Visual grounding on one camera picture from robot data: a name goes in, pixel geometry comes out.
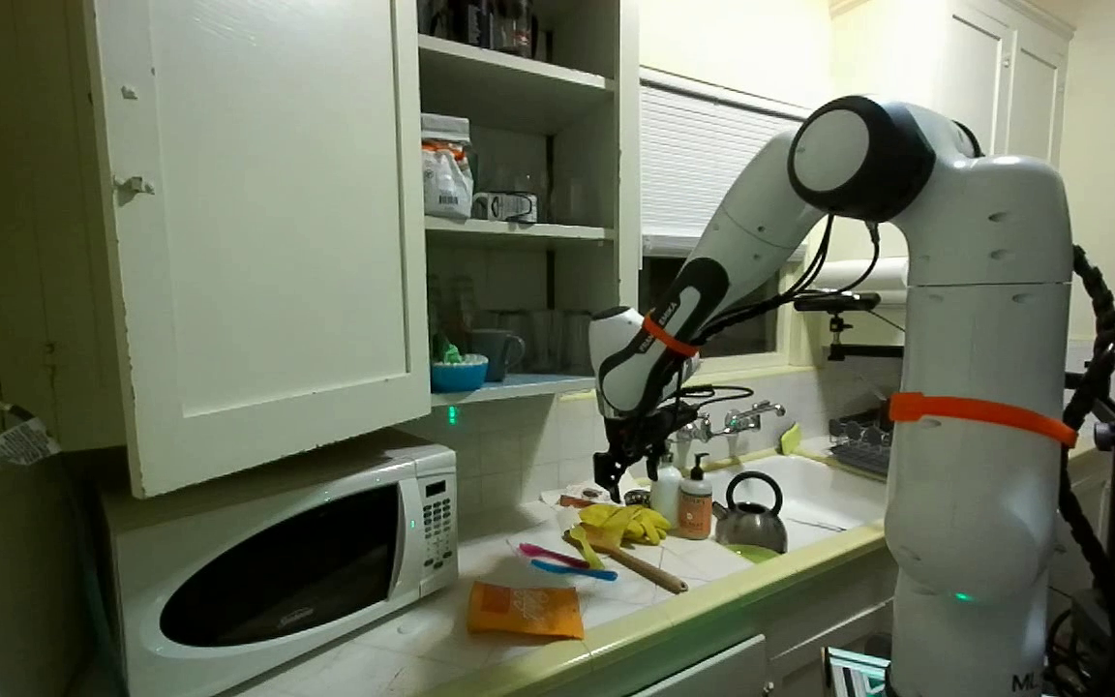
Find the countertop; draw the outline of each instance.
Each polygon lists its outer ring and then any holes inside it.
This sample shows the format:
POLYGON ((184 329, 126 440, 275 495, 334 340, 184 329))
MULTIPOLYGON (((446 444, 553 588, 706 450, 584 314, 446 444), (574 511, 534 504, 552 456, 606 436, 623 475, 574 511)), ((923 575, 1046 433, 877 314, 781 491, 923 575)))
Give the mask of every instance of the countertop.
POLYGON ((668 539, 664 544, 636 544, 638 556, 691 580, 691 593, 674 595, 647 575, 610 562, 621 575, 552 575, 522 562, 521 540, 570 549, 562 529, 574 511, 553 498, 521 508, 521 518, 491 535, 468 535, 463 540, 463 575, 454 588, 346 638, 290 669, 281 669, 246 691, 290 697, 290 691, 514 691, 552 673, 576 669, 606 650, 626 645, 642 636, 674 628, 737 595, 798 580, 857 549, 878 549, 882 529, 860 525, 828 540, 771 556, 763 566, 732 553, 721 540, 668 539), (580 638, 514 638, 465 629, 472 580, 496 580, 514 588, 574 583, 580 593, 584 636, 580 638))

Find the open cabinet door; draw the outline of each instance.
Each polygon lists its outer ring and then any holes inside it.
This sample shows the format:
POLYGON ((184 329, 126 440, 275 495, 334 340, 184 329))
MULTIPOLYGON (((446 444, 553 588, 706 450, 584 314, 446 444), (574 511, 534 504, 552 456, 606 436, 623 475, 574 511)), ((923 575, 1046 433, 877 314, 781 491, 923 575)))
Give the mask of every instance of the open cabinet door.
POLYGON ((425 415, 412 0, 90 0, 136 495, 425 415))

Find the black kettle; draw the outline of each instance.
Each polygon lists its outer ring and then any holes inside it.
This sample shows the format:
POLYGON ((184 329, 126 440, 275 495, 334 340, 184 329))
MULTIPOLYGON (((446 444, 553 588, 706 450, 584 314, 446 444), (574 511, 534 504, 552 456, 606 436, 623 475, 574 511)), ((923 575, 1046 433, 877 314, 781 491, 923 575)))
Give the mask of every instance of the black kettle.
POLYGON ((739 473, 725 486, 725 508, 718 504, 718 540, 732 544, 768 544, 774 553, 788 553, 788 524, 781 524, 781 484, 768 473, 739 473), (745 478, 763 478, 774 491, 774 504, 737 504, 737 486, 745 478))

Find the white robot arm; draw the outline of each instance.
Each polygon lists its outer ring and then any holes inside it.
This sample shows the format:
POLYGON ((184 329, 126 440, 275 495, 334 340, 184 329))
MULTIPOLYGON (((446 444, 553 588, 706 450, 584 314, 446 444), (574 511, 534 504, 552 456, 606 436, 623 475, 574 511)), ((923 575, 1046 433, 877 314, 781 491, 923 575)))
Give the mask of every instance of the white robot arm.
POLYGON ((686 358, 824 213, 894 220, 909 247, 888 508, 894 691, 1039 691, 1046 556, 1073 440, 1056 422, 1073 237, 1067 187, 1043 162, 979 157, 959 122, 868 96, 828 102, 771 140, 659 304, 593 325, 610 425, 598 478, 617 486, 692 419, 670 397, 686 358))

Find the microwave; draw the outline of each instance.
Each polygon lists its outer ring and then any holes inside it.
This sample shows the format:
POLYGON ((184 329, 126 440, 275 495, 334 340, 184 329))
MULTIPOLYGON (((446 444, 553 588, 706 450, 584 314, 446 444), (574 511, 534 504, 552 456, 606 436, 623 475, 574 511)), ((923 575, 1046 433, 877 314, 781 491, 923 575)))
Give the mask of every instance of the microwave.
POLYGON ((92 566, 127 691, 223 691, 456 575, 456 453, 374 433, 131 498, 97 484, 92 566))

